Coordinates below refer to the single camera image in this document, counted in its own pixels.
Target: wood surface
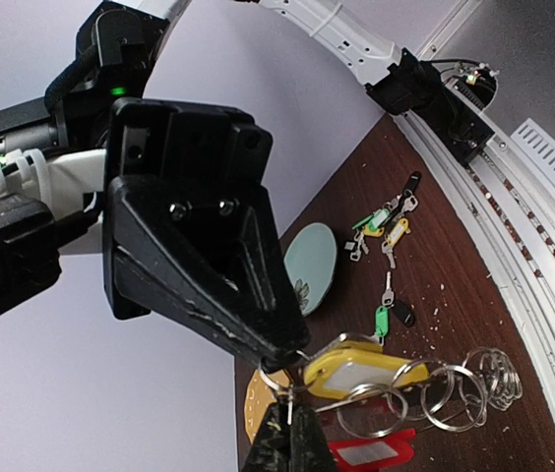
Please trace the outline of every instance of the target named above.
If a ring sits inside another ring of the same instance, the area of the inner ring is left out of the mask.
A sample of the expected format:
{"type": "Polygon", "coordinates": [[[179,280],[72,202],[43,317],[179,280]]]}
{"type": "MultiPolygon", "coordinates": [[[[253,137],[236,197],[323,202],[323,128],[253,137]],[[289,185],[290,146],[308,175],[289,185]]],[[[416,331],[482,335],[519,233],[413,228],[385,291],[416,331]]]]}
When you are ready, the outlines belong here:
{"type": "MultiPolygon", "coordinates": [[[[396,248],[393,285],[399,298],[414,305],[416,324],[406,328],[391,316],[385,351],[460,363],[471,349],[498,347],[516,366],[524,396],[507,412],[490,407],[482,428],[460,434],[439,430],[418,434],[411,442],[413,460],[392,470],[555,470],[555,426],[523,341],[462,223],[390,117],[381,119],[297,218],[283,236],[282,247],[285,250],[304,226],[321,221],[333,229],[342,248],[353,237],[350,227],[396,195],[415,170],[422,172],[416,192],[419,207],[408,218],[411,233],[396,248]]],[[[370,255],[358,264],[339,251],[333,286],[307,319],[312,334],[309,354],[344,331],[373,334],[389,263],[380,251],[380,240],[368,238],[368,242],[370,255]]],[[[250,448],[243,404],[253,368],[236,360],[235,374],[242,465],[250,448]]],[[[329,441],[349,439],[335,426],[325,432],[329,441]]]]}

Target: wooden table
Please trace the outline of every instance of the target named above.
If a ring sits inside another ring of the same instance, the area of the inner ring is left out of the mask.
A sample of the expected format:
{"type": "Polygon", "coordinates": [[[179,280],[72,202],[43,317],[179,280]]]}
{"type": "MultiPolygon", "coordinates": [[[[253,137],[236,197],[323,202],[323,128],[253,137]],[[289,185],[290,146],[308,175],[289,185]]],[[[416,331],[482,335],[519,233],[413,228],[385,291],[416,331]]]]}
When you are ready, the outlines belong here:
{"type": "MultiPolygon", "coordinates": [[[[524,396],[507,412],[489,408],[487,424],[461,434],[430,430],[411,443],[413,460],[394,470],[545,471],[555,470],[555,427],[531,361],[483,260],[442,190],[390,117],[384,117],[282,238],[285,249],[307,224],[329,225],[342,243],[350,227],[422,172],[418,209],[409,216],[411,233],[396,249],[394,289],[414,305],[416,324],[407,329],[391,317],[385,351],[415,358],[435,356],[460,363],[479,346],[504,350],[516,366],[524,396]]],[[[339,253],[335,281],[322,306],[307,320],[314,353],[344,331],[372,334],[389,263],[379,243],[355,264],[339,253]]],[[[239,464],[249,451],[243,405],[253,368],[236,361],[236,415],[239,464]]],[[[348,439],[332,427],[329,441],[348,439]]]]}

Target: gray panel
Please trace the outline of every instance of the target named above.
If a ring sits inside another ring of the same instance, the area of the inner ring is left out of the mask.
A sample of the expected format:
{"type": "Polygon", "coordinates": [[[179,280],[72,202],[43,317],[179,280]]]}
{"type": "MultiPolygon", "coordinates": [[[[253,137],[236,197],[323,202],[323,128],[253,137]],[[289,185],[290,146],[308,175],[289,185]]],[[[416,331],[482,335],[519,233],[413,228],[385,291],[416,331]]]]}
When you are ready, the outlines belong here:
{"type": "Polygon", "coordinates": [[[555,0],[485,0],[438,54],[501,70],[488,115],[507,133],[532,118],[555,139],[555,0]]]}

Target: plate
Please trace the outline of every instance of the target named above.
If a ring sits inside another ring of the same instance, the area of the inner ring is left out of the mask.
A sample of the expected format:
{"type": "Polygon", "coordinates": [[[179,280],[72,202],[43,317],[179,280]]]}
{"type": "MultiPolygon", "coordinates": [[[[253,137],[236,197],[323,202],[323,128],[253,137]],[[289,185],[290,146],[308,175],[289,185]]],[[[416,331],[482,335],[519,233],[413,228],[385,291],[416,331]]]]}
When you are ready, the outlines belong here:
{"type": "Polygon", "coordinates": [[[304,316],[314,312],[330,290],[336,263],[337,241],[323,223],[306,226],[288,247],[284,265],[304,316]]]}

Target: gray wall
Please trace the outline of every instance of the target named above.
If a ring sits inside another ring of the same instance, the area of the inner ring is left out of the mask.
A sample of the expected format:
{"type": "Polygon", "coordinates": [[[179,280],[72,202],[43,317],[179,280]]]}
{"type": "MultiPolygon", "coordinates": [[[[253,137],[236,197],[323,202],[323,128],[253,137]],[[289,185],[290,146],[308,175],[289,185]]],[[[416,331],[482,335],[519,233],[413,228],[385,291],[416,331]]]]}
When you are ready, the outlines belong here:
{"type": "MultiPolygon", "coordinates": [[[[0,0],[0,108],[42,94],[97,3],[0,0]]],[[[456,2],[345,3],[417,50],[456,2]]],[[[274,134],[280,231],[381,115],[302,31],[224,0],[195,0],[147,95],[235,105],[274,134]]],[[[0,471],[234,470],[232,358],[156,316],[113,319],[99,257],[62,265],[57,286],[0,319],[0,471]]]]}
{"type": "Polygon", "coordinates": [[[484,0],[439,56],[500,69],[488,115],[510,134],[530,117],[555,139],[554,0],[484,0]]]}

